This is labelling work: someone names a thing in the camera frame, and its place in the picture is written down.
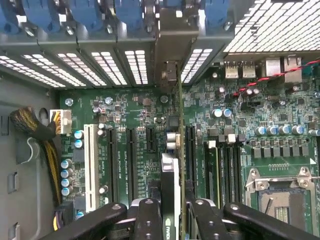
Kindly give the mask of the long black expansion slot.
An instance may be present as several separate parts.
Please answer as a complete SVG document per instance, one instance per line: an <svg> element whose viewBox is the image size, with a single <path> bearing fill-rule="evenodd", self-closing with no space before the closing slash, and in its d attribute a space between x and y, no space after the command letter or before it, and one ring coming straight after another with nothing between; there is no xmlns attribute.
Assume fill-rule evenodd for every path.
<svg viewBox="0 0 320 240"><path fill-rule="evenodd" d="M196 191L196 129L194 126L185 127L185 160L187 179L192 182L193 191Z"/></svg>
<svg viewBox="0 0 320 240"><path fill-rule="evenodd" d="M126 155L128 168L129 205L138 197L137 135L135 128L126 129Z"/></svg>
<svg viewBox="0 0 320 240"><path fill-rule="evenodd" d="M118 151L117 151L117 134L116 130L111 127L106 130L106 150L107 160L109 163L109 191L111 201L117 202L119 199L118 191Z"/></svg>

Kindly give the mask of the thin locking lever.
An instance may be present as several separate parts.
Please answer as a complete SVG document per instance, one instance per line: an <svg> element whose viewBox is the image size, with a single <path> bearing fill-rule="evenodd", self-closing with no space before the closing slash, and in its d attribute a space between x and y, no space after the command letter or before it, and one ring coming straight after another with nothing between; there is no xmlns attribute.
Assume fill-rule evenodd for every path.
<svg viewBox="0 0 320 240"><path fill-rule="evenodd" d="M266 208L265 208L265 211L264 211L264 213L265 213L266 215L269 213L273 201L274 201L274 198L273 198L273 197L270 197L270 198L268 199L268 202L267 202L267 205L266 205Z"/></svg>

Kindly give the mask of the CPU socket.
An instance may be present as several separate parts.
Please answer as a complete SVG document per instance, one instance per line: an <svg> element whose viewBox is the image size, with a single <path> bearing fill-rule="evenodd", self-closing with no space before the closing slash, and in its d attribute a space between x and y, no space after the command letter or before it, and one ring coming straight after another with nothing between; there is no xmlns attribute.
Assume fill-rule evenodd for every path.
<svg viewBox="0 0 320 240"><path fill-rule="evenodd" d="M252 167L245 180L244 204L265 213L270 197L268 216L320 237L316 183L308 167L288 176L262 176Z"/></svg>

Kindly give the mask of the short black expansion slot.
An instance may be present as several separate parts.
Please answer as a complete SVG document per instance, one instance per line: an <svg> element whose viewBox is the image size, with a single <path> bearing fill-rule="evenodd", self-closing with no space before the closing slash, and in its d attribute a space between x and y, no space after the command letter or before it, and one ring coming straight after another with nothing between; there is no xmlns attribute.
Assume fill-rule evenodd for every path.
<svg viewBox="0 0 320 240"><path fill-rule="evenodd" d="M156 152L156 131L154 127L147 126L146 127L146 148L148 153Z"/></svg>

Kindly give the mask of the white expansion slot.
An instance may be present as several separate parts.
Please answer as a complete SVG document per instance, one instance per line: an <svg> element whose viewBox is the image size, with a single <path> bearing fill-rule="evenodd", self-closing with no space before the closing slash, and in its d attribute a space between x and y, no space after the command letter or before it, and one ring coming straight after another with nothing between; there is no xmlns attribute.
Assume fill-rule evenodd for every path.
<svg viewBox="0 0 320 240"><path fill-rule="evenodd" d="M100 206L98 127L84 124L85 211L95 211Z"/></svg>

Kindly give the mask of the green motherboard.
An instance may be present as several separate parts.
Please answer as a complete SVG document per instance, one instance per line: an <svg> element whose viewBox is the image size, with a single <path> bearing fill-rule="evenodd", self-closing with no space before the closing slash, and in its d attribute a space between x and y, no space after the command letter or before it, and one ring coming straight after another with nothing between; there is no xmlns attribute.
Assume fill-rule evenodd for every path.
<svg viewBox="0 0 320 240"><path fill-rule="evenodd" d="M227 172L227 136L235 134L240 144L241 188L244 204L245 180L251 168L264 177L291 176L305 166L315 180L320 223L320 58L302 69L246 88L234 96L238 81L227 78L215 66L197 84L183 90L183 117L186 126L195 127L195 196L206 197L204 144L215 140L224 144ZM117 138L118 201L129 205L127 128L135 128L137 141L137 198L148 197L148 187L161 177L161 154L165 150L165 114L169 97L155 88L71 90L60 95L71 110L72 132L61 139L62 193L73 205L76 219L86 212L84 124L97 125L99 207L112 202L107 129ZM156 152L147 152L146 128L154 127ZM233 147L233 170L235 164Z"/></svg>

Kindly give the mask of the white power connector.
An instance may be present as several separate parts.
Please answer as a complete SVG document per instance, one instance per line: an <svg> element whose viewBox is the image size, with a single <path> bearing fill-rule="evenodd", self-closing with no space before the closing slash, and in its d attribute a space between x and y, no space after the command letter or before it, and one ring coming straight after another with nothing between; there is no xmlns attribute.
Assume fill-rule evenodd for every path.
<svg viewBox="0 0 320 240"><path fill-rule="evenodd" d="M67 109L51 109L49 111L49 117L55 123L56 135L67 135L72 134L72 111Z"/></svg>

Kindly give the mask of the black open PC case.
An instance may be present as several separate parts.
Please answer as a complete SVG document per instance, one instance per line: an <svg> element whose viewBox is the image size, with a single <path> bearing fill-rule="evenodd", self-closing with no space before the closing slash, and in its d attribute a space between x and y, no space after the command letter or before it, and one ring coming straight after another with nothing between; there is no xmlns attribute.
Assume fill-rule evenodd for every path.
<svg viewBox="0 0 320 240"><path fill-rule="evenodd" d="M39 240L83 217L75 218L63 196L67 135L56 135L50 118L50 110L67 110L62 93L160 90L155 50L163 0L140 0L143 25L135 32L117 18L115 0L97 0L103 27L92 32L74 20L70 0L54 1L59 32L31 23L22 0L10 0L19 33L0 32L0 240ZM225 23L214 28L206 28L205 0L174 10L197 30L182 88L221 67L238 81L237 97L273 79L287 83L286 74L320 58L320 0L229 0Z"/></svg>

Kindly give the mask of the blue card retention clip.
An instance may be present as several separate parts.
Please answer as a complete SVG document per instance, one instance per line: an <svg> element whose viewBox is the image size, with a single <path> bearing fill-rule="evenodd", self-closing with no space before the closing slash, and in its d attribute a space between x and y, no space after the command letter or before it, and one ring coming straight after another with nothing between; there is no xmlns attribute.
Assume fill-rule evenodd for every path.
<svg viewBox="0 0 320 240"><path fill-rule="evenodd" d="M73 19L88 32L99 31L104 26L98 0L70 0L69 9Z"/></svg>
<svg viewBox="0 0 320 240"><path fill-rule="evenodd" d="M21 0L27 19L46 33L60 31L60 18L55 0Z"/></svg>
<svg viewBox="0 0 320 240"><path fill-rule="evenodd" d="M164 8L181 10L186 5L185 2L185 0L162 0L162 6Z"/></svg>
<svg viewBox="0 0 320 240"><path fill-rule="evenodd" d="M205 0L205 26L217 28L223 25L227 19L229 0Z"/></svg>
<svg viewBox="0 0 320 240"><path fill-rule="evenodd" d="M128 32L139 31L143 26L141 0L114 0L115 14L126 25Z"/></svg>
<svg viewBox="0 0 320 240"><path fill-rule="evenodd" d="M0 0L0 32L7 35L20 32L17 15L10 0Z"/></svg>

